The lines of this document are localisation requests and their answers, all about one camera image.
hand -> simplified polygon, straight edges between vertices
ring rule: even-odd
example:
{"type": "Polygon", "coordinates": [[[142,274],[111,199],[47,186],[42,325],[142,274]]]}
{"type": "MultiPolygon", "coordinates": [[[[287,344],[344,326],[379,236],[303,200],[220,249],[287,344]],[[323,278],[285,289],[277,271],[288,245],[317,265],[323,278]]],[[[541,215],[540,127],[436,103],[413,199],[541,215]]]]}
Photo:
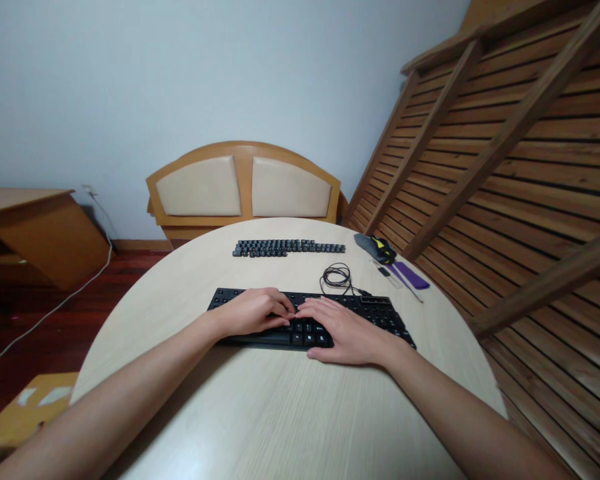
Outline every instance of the hand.
{"type": "Polygon", "coordinates": [[[325,297],[308,298],[298,307],[296,318],[314,318],[321,323],[333,338],[333,348],[314,347],[307,352],[311,359],[326,363],[383,364],[387,351],[392,351],[398,342],[394,334],[376,327],[370,321],[355,314],[338,302],[325,297]]]}
{"type": "Polygon", "coordinates": [[[289,326],[293,319],[293,304],[275,288],[249,289],[233,300],[205,313],[218,328],[220,338],[247,335],[262,330],[289,326]],[[276,317],[267,317],[274,313],[276,317]]]}

cushioned panel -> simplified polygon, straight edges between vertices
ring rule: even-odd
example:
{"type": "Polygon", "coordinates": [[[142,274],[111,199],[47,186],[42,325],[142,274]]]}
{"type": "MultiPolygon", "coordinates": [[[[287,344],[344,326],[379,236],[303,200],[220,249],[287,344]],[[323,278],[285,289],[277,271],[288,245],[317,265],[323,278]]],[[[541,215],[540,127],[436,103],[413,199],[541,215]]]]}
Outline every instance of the cushioned panel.
{"type": "Polygon", "coordinates": [[[187,165],[158,180],[155,186],[167,215],[242,215],[232,155],[187,165]]]}
{"type": "Polygon", "coordinates": [[[326,217],[331,185],[300,167],[253,158],[254,217],[326,217]]]}

chair backrest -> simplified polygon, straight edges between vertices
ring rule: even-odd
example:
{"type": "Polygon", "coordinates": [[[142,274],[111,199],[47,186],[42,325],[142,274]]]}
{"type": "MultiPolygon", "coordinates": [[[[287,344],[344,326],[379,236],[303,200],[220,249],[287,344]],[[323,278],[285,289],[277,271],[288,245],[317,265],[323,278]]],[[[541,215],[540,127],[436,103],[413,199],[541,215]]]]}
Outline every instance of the chair backrest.
{"type": "Polygon", "coordinates": [[[340,181],[290,150],[227,141],[192,150],[147,178],[162,227],[220,227],[262,217],[335,223],[340,181]]]}

purple object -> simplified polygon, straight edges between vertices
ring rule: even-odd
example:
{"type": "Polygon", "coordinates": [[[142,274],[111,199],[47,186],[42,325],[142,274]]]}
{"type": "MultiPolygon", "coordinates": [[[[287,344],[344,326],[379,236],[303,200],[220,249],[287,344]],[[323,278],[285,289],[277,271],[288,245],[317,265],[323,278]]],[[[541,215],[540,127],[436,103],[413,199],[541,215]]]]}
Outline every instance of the purple object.
{"type": "Polygon", "coordinates": [[[395,266],[398,267],[400,273],[402,273],[409,282],[413,285],[416,290],[424,290],[429,288],[430,284],[423,278],[420,278],[413,270],[404,264],[404,262],[396,262],[395,266]]]}

white wall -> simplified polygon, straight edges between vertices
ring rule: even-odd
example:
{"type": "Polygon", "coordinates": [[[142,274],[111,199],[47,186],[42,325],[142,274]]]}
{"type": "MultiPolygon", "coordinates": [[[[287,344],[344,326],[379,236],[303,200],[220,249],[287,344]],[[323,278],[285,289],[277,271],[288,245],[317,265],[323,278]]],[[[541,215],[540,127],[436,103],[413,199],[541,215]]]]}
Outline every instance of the white wall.
{"type": "Polygon", "coordinates": [[[114,237],[162,238],[145,178],[245,139],[298,152],[351,198],[400,66],[453,35],[468,4],[0,0],[0,187],[89,183],[114,237]]]}

